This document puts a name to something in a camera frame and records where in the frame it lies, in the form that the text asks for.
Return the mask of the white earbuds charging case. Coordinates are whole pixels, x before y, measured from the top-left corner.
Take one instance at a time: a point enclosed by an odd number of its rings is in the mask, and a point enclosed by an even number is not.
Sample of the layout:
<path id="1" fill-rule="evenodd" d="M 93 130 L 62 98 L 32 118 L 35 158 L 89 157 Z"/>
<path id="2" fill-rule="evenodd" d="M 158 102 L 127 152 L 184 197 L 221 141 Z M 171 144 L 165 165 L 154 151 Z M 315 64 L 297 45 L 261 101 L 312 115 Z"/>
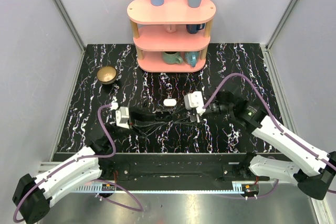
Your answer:
<path id="1" fill-rule="evenodd" d="M 177 101 L 175 99 L 164 99 L 163 105 L 167 107 L 174 107 L 176 106 Z"/>

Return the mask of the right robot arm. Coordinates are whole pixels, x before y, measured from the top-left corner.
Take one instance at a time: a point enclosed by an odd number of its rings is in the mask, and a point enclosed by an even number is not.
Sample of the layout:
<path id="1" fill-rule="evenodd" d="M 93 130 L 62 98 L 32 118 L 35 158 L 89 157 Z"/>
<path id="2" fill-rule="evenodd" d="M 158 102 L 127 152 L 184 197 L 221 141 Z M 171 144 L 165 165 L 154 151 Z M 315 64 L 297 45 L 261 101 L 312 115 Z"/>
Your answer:
<path id="1" fill-rule="evenodd" d="M 233 166 L 234 177 L 242 180 L 253 177 L 283 180 L 313 199 L 324 199 L 335 178 L 335 152 L 327 153 L 314 147 L 268 115 L 265 108 L 228 91 L 219 92 L 206 108 L 199 91 L 185 95 L 184 102 L 183 109 L 172 113 L 174 123 L 195 124 L 205 116 L 223 115 L 290 159 L 285 162 L 247 153 Z"/>

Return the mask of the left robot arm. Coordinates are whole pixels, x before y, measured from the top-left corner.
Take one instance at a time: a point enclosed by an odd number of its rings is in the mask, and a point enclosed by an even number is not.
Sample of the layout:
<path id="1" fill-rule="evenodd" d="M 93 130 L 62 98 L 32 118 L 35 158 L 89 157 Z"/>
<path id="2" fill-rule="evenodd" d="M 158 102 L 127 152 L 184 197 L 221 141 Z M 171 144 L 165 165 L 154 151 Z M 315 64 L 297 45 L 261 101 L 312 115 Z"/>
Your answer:
<path id="1" fill-rule="evenodd" d="M 106 144 L 91 142 L 56 167 L 35 177 L 26 174 L 19 179 L 12 197 L 16 206 L 14 223 L 37 223 L 79 186 L 93 180 L 106 183 L 113 175 L 112 158 L 117 150 L 101 118 L 105 108 L 111 108 L 117 116 L 121 115 L 121 108 L 112 103 L 98 109 L 98 121 L 108 139 Z"/>

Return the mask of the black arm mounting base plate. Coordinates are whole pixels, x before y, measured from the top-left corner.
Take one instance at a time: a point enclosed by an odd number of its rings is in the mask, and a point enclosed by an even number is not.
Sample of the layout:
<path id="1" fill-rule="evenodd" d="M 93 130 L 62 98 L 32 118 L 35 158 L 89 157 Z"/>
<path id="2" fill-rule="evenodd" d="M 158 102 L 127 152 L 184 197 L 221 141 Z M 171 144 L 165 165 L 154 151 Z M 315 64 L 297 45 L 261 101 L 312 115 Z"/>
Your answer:
<path id="1" fill-rule="evenodd" d="M 118 182 L 135 178 L 209 177 L 212 180 L 256 179 L 247 162 L 252 154 L 116 154 L 99 161 L 99 179 Z"/>

